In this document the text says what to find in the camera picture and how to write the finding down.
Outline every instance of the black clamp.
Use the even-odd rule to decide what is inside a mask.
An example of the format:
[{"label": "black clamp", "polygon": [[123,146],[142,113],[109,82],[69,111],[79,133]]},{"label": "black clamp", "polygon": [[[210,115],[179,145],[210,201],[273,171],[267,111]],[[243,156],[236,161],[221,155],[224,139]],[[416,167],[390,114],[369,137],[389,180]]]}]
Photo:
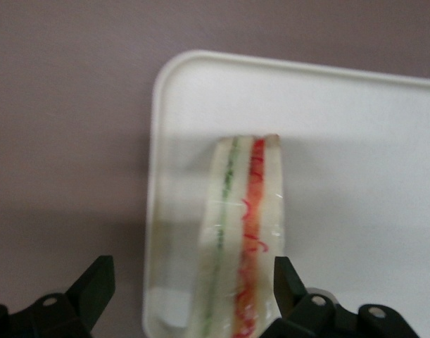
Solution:
[{"label": "black clamp", "polygon": [[0,338],[91,338],[115,292],[112,256],[100,256],[64,294],[48,294],[8,314],[0,304]]},{"label": "black clamp", "polygon": [[275,258],[274,296],[282,318],[260,338],[419,338],[392,308],[367,304],[354,314],[323,294],[309,293],[287,257]]}]

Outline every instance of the white tray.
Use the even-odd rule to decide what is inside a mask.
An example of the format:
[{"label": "white tray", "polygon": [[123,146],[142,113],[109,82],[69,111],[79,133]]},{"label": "white tray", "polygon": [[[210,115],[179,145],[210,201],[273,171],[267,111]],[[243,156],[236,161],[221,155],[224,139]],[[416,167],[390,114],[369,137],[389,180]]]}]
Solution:
[{"label": "white tray", "polygon": [[216,141],[280,134],[286,254],[348,310],[430,337],[430,80],[190,51],[153,96],[144,328],[181,337]]}]

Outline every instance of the green filling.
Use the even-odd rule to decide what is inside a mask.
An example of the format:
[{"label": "green filling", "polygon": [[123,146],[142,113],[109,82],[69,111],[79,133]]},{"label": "green filling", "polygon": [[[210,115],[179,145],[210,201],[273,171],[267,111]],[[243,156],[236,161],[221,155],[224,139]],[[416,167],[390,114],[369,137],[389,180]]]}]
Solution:
[{"label": "green filling", "polygon": [[215,257],[215,268],[213,270],[213,278],[210,281],[210,289],[208,292],[208,304],[205,310],[205,321],[203,324],[203,337],[207,337],[210,333],[210,327],[212,324],[213,316],[213,304],[215,302],[215,288],[220,274],[221,261],[222,261],[222,250],[224,248],[224,230],[227,221],[227,199],[229,198],[232,190],[232,180],[234,178],[234,164],[238,158],[239,142],[238,137],[235,137],[232,142],[232,147],[229,152],[229,159],[227,162],[226,171],[224,173],[224,182],[222,186],[222,207],[220,211],[220,221],[217,230],[217,244],[216,244],[216,257]]}]

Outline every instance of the plastic wrap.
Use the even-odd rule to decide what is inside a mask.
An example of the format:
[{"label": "plastic wrap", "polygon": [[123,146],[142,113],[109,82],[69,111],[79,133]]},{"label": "plastic wrap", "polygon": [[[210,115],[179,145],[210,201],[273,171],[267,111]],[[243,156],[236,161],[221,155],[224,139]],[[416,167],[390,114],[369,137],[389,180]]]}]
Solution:
[{"label": "plastic wrap", "polygon": [[279,137],[220,140],[186,338],[254,338],[279,317],[272,280],[283,255],[282,206]]}]

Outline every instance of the metal screw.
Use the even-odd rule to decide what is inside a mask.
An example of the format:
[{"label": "metal screw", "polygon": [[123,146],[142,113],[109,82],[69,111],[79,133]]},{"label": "metal screw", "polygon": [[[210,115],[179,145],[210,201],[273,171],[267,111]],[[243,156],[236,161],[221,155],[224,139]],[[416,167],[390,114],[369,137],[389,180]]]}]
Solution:
[{"label": "metal screw", "polygon": [[386,317],[386,313],[384,312],[384,310],[382,310],[381,308],[377,308],[376,306],[369,308],[368,312],[379,319],[384,319]]},{"label": "metal screw", "polygon": [[324,306],[326,305],[326,300],[322,298],[321,296],[313,296],[312,302],[315,303],[318,306]]},{"label": "metal screw", "polygon": [[43,306],[50,306],[52,304],[55,304],[57,302],[57,298],[51,297],[43,301]]}]

